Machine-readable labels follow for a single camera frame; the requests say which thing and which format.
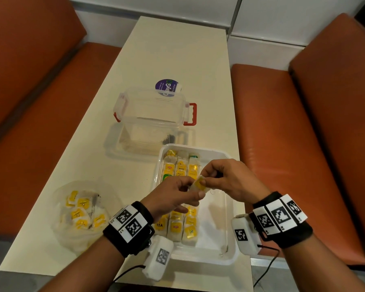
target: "white wall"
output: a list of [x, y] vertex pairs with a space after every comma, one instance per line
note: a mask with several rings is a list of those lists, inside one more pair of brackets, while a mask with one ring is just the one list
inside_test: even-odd
[[76, 11], [89, 42], [123, 47], [137, 20], [85, 11]]
[[227, 42], [230, 67], [235, 63], [287, 70], [289, 62], [304, 47], [231, 36]]
[[230, 26], [237, 0], [73, 0], [89, 4]]
[[365, 0], [243, 0], [233, 35], [307, 45], [337, 15]]

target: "person's left hand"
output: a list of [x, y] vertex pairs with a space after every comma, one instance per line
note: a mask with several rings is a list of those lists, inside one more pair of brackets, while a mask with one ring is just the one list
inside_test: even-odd
[[154, 222], [170, 211], [187, 213], [188, 209], [181, 204], [199, 206], [199, 201], [205, 197], [203, 191], [187, 191], [195, 180], [189, 176], [170, 176], [162, 181], [141, 203], [149, 210]]

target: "tabletop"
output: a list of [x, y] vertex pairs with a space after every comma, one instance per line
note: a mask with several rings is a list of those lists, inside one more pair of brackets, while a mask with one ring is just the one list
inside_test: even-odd
[[[75, 259], [58, 244], [50, 228], [50, 197], [60, 186], [75, 180], [103, 181], [114, 188], [123, 204], [139, 201], [151, 191], [157, 157], [122, 150], [118, 143], [122, 123], [117, 123], [112, 110], [119, 93], [127, 88], [154, 88], [162, 79], [176, 80], [186, 100], [197, 104], [197, 124], [186, 130], [185, 144], [221, 150], [239, 159], [225, 31], [141, 17], [0, 270], [53, 276]], [[234, 203], [234, 214], [244, 213], [243, 204]], [[143, 260], [141, 256], [144, 253], [130, 257], [121, 270]], [[171, 260], [157, 283], [140, 271], [132, 271], [121, 280], [204, 291], [253, 291], [250, 258], [245, 255], [239, 255], [230, 266]]]

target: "seat backrest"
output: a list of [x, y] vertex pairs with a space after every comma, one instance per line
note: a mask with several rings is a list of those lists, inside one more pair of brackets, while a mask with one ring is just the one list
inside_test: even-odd
[[0, 0], [0, 123], [85, 35], [69, 0]]
[[365, 230], [365, 28], [339, 15], [290, 70]]

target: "white tray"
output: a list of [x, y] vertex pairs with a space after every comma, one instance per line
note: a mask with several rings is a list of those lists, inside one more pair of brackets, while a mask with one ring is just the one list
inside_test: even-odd
[[[190, 147], [180, 144], [167, 144], [161, 148], [158, 156], [156, 174], [153, 180], [153, 189], [162, 178], [162, 162], [166, 151], [184, 150], [200, 155], [201, 166], [207, 165], [214, 159], [228, 159], [230, 156], [221, 151]], [[234, 217], [233, 200], [220, 190], [211, 190], [200, 201], [199, 209], [199, 238], [196, 247], [175, 243], [175, 249], [171, 254], [172, 259], [211, 264], [230, 265], [238, 257], [239, 250], [231, 227], [231, 219]]]

